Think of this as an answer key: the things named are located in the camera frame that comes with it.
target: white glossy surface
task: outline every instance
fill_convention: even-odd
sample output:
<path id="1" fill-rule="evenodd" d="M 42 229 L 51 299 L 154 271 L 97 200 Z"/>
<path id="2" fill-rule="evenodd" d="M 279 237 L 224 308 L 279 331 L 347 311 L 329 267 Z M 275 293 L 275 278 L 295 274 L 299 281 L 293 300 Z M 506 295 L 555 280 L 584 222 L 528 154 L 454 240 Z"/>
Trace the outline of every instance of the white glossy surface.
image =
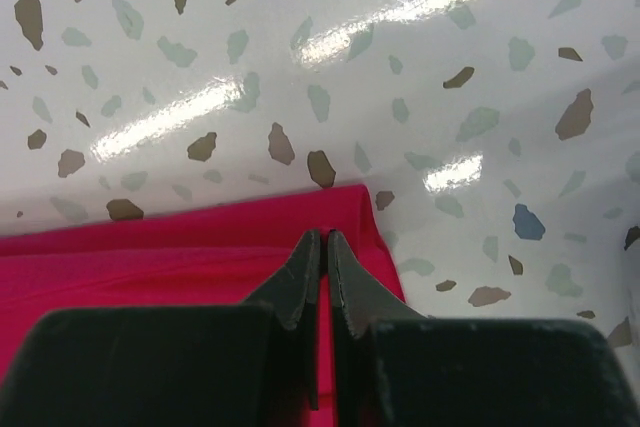
<path id="1" fill-rule="evenodd" d="M 2 233 L 108 220 L 105 205 L 114 198 L 130 199 L 150 215 L 314 189 L 307 155 L 323 150 L 336 184 L 363 181 L 372 196 L 393 192 L 377 221 L 407 299 L 419 311 L 576 318 L 591 310 L 590 322 L 605 335 L 628 315 L 624 269 L 633 266 L 623 261 L 622 247 L 640 217 L 640 166 L 629 160 L 640 151 L 640 88 L 623 92 L 640 82 L 639 0 L 580 0 L 553 16 L 561 0 L 237 0 L 229 6 L 187 0 L 182 15 L 174 0 L 124 0 L 144 19 L 139 40 L 125 35 L 113 0 L 40 0 L 39 51 L 16 22 L 17 1 L 0 0 L 6 64 L 0 78 L 8 86 L 0 89 Z M 473 23 L 455 13 L 452 20 L 456 2 L 468 7 Z M 308 18 L 308 39 L 296 41 Z M 65 45 L 67 27 L 86 34 L 91 46 Z M 242 30 L 248 44 L 231 63 L 228 39 Z M 158 47 L 162 36 L 197 57 L 178 67 Z M 523 40 L 535 51 L 529 62 Z M 512 52 L 511 61 L 510 42 L 512 50 L 524 48 L 521 55 Z M 583 61 L 560 58 L 560 47 L 575 49 Z M 389 56 L 402 63 L 397 75 Z M 99 78 L 97 88 L 83 81 L 83 65 Z M 444 89 L 465 66 L 475 69 L 471 79 Z M 234 110 L 242 96 L 256 92 L 243 87 L 251 72 L 259 76 L 255 108 Z M 330 96 L 326 121 L 320 121 L 321 109 L 314 114 L 310 85 Z M 155 104 L 145 102 L 143 88 Z M 584 134 L 560 140 L 556 125 L 585 89 L 594 105 L 591 124 Z M 114 95 L 122 107 L 105 117 L 101 109 Z M 51 123 L 31 110 L 36 96 Z M 394 99 L 408 109 L 404 123 L 394 118 Z M 461 124 L 478 107 L 498 112 L 497 125 L 468 138 Z M 76 110 L 90 128 L 75 118 Z M 274 122 L 295 151 L 291 165 L 270 157 Z M 477 127 L 471 122 L 466 128 L 482 130 L 472 124 Z M 37 129 L 47 141 L 29 150 L 27 136 Z M 212 157 L 190 160 L 188 146 L 207 132 L 217 134 Z M 509 148 L 512 139 L 519 141 L 519 155 L 513 143 Z M 57 164 L 66 149 L 83 153 L 85 165 L 61 178 Z M 429 165 L 416 169 L 407 160 L 410 152 L 433 160 L 422 158 Z M 221 182 L 203 177 L 212 169 Z M 121 184 L 136 172 L 147 173 L 138 189 L 127 180 Z M 575 190 L 561 195 L 572 175 Z M 268 184 L 252 180 L 256 176 Z M 520 190 L 518 198 L 503 184 L 508 179 Z M 73 215 L 65 217 L 51 198 L 73 202 Z M 514 232 L 518 203 L 544 224 L 541 240 Z M 617 217 L 604 217 L 615 208 Z M 16 218 L 17 211 L 24 215 Z M 578 241 L 567 240 L 567 233 Z M 508 256 L 522 263 L 523 275 L 513 274 Z M 550 280 L 553 269 L 570 271 L 571 282 Z M 455 287 L 437 291 L 446 280 Z M 474 307 L 469 299 L 483 286 L 511 295 Z M 640 295 L 629 290 L 632 298 Z M 633 347 L 617 352 L 633 364 Z"/>

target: magenta cloth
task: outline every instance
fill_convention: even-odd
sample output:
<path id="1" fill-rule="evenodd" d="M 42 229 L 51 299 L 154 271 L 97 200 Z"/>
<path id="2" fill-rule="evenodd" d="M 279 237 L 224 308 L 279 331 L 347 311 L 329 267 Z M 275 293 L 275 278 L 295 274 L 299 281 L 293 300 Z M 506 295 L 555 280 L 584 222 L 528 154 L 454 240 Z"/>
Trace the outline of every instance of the magenta cloth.
<path id="1" fill-rule="evenodd" d="M 400 282 L 363 186 L 0 240 L 0 378 L 46 312 L 88 306 L 238 302 L 282 265 L 309 229 L 344 232 L 360 262 L 395 295 Z M 311 425 L 332 425 L 326 278 L 319 389 Z"/>

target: black clamp jaw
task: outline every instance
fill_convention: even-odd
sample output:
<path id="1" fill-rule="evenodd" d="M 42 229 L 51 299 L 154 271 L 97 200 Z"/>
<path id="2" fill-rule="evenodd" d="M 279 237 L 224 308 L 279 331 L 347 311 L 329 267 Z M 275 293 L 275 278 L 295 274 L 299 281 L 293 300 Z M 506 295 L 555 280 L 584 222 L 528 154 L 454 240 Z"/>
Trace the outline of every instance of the black clamp jaw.
<path id="1" fill-rule="evenodd" d="M 310 231 L 239 304 L 46 315 L 4 380 L 0 427 L 307 425 L 325 273 L 340 426 L 640 426 L 589 325 L 427 319 L 340 232 Z"/>

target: pointed black edge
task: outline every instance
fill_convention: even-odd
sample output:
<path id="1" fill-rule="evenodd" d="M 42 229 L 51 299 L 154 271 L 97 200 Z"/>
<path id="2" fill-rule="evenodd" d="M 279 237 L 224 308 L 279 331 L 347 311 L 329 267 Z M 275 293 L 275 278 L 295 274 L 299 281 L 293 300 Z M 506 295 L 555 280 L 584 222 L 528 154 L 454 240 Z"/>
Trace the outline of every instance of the pointed black edge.
<path id="1" fill-rule="evenodd" d="M 270 305 L 282 328 L 303 350 L 304 378 L 312 410 L 318 410 L 316 333 L 321 255 L 320 232 L 305 232 L 284 265 L 243 301 Z"/>
<path id="2" fill-rule="evenodd" d="M 425 319 L 358 262 L 339 231 L 329 234 L 328 272 L 331 307 L 342 311 L 349 333 L 356 340 L 374 320 Z"/>
<path id="3" fill-rule="evenodd" d="M 340 425 L 361 425 L 377 381 L 371 368 L 374 354 L 365 338 L 370 324 L 385 320 L 424 320 L 424 317 L 360 265 L 339 231 L 332 231 L 328 237 L 327 271 L 335 408 Z"/>
<path id="4" fill-rule="evenodd" d="M 640 226 L 636 225 L 627 231 L 627 236 L 624 239 L 624 250 L 629 249 L 638 239 L 640 239 Z"/>

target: terrazzo pattern surface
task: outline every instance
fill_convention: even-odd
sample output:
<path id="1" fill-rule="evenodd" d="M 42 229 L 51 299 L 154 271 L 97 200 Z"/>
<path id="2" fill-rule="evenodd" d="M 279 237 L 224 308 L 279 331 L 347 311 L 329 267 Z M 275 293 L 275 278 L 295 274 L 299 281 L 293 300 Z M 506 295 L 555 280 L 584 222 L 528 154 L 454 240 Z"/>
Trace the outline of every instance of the terrazzo pattern surface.
<path id="1" fill-rule="evenodd" d="M 640 385 L 640 0 L 0 12 L 2 234 L 363 182 L 414 308 L 591 322 Z"/>

